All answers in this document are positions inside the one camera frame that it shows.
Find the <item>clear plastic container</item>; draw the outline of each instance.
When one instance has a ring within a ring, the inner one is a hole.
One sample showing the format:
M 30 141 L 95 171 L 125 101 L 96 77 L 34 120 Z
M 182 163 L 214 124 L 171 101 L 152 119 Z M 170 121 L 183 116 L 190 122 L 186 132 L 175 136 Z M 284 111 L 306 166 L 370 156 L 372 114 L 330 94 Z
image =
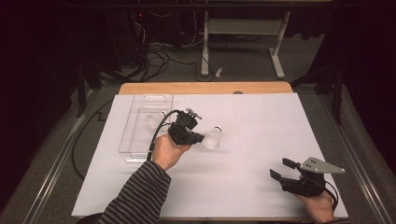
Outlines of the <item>clear plastic container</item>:
M 144 162 L 157 127 L 155 119 L 163 119 L 172 110 L 173 95 L 135 95 L 131 105 L 119 153 L 127 162 Z M 162 128 L 157 136 L 166 132 Z

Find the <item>human hand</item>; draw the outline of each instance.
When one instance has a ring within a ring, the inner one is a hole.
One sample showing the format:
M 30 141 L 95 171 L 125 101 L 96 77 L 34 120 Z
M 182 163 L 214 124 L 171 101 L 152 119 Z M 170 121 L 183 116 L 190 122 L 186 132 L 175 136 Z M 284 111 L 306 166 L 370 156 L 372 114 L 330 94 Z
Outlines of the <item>human hand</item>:
M 152 161 L 160 165 L 165 171 L 173 167 L 181 155 L 191 146 L 178 146 L 169 134 L 163 134 L 155 139 Z
M 305 197 L 298 194 L 294 194 L 294 196 L 304 203 L 306 211 L 316 223 L 334 221 L 332 196 L 328 192 L 323 191 L 316 197 Z

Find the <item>white object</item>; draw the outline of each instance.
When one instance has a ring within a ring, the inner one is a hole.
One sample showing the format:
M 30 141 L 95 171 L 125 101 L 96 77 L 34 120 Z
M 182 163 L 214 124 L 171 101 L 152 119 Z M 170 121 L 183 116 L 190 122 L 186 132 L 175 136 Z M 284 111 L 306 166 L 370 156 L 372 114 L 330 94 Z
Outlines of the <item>white object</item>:
M 222 67 L 218 69 L 218 72 L 216 72 L 216 77 L 220 77 L 221 71 L 222 71 Z
M 216 126 L 213 128 L 212 131 L 204 134 L 204 140 L 202 141 L 202 144 L 206 146 L 209 149 L 218 149 L 220 145 L 220 134 L 221 134 L 221 127 Z
M 170 123 L 168 121 L 163 123 L 163 126 L 161 127 L 160 131 L 157 134 L 157 137 L 168 133 L 168 128 L 169 128 Z
M 118 152 L 133 97 L 114 99 L 72 216 L 104 212 L 141 165 L 125 162 Z M 304 161 L 312 156 L 324 161 L 296 93 L 174 95 L 172 108 L 187 107 L 204 118 L 195 132 L 221 124 L 221 144 L 210 152 L 195 144 L 167 171 L 172 183 L 161 218 L 309 218 L 304 205 L 269 174 L 274 169 L 299 178 L 299 172 L 279 162 L 282 158 Z M 334 185 L 331 175 L 325 174 L 325 179 Z M 341 198 L 335 216 L 347 217 Z

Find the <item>striped sleeve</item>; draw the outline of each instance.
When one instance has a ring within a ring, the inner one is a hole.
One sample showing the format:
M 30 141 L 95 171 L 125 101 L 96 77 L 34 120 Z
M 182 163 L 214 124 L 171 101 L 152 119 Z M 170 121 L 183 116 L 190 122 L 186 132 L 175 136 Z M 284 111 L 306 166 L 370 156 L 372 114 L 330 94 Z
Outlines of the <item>striped sleeve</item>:
M 153 161 L 145 161 L 125 183 L 97 223 L 157 223 L 171 177 Z

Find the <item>gray floor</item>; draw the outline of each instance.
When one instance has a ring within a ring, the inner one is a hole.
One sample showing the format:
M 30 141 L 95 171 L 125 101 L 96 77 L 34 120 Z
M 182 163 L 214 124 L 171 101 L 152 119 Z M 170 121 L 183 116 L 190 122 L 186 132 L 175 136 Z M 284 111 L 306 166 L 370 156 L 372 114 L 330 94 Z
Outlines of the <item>gray floor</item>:
M 251 36 L 239 37 L 253 39 Z M 279 58 L 286 74 L 286 81 L 290 82 L 308 71 L 321 40 L 322 38 L 302 40 L 298 35 L 284 39 Z M 268 48 L 272 47 L 275 41 L 272 36 L 263 36 L 256 41 L 230 39 L 227 47 L 223 48 L 225 44 L 223 39 L 211 38 L 210 66 L 215 73 L 222 67 L 220 77 L 215 77 L 213 81 L 278 81 L 268 53 Z M 205 80 L 199 76 L 202 47 L 181 49 L 166 47 L 166 52 L 173 60 L 196 63 L 197 70 L 195 71 L 195 66 L 191 64 L 170 62 L 168 68 L 151 79 L 151 82 Z M 151 62 L 161 63 L 159 59 L 153 59 Z M 124 70 L 128 72 L 131 69 L 125 67 Z M 96 110 L 111 100 L 117 94 L 119 87 L 118 82 L 104 81 L 104 87 L 101 90 L 89 95 L 90 103 L 81 119 L 76 119 L 78 111 L 76 93 L 71 95 L 71 99 L 74 100 L 73 105 L 53 127 L 42 148 L 36 154 L 31 167 L 0 216 L 0 223 L 22 223 L 28 214 L 28 219 L 33 220 L 32 223 L 75 223 L 78 220 L 70 214 L 82 180 L 73 168 L 71 150 L 63 153 L 63 148 L 68 145 L 71 148 L 76 142 L 74 145 L 76 165 L 78 170 L 85 175 L 105 125 L 105 122 L 98 118 L 99 116 L 106 117 L 111 102 L 99 111 L 102 112 L 101 115 L 96 113 Z M 350 220 L 352 223 L 390 223 L 390 220 L 396 220 L 395 215 L 390 213 L 396 210 L 395 176 L 385 165 L 370 136 L 364 130 L 347 94 L 347 89 L 344 88 L 343 91 L 341 110 L 343 125 L 338 126 L 329 113 L 329 102 L 332 97 L 316 95 L 313 87 L 312 84 L 302 85 L 294 91 L 299 93 L 326 161 L 345 167 L 349 171 L 345 175 L 335 175 L 334 180 L 342 193 L 341 197 Z M 85 128 L 80 136 L 73 135 L 73 133 L 79 133 L 82 127 Z M 359 161 L 358 164 L 353 163 L 356 158 Z M 52 167 L 60 171 L 59 176 L 56 175 L 51 181 L 46 182 L 50 170 L 56 170 L 51 169 Z M 39 193 L 43 183 L 49 183 L 48 193 Z M 37 210 L 29 212 L 34 203 Z

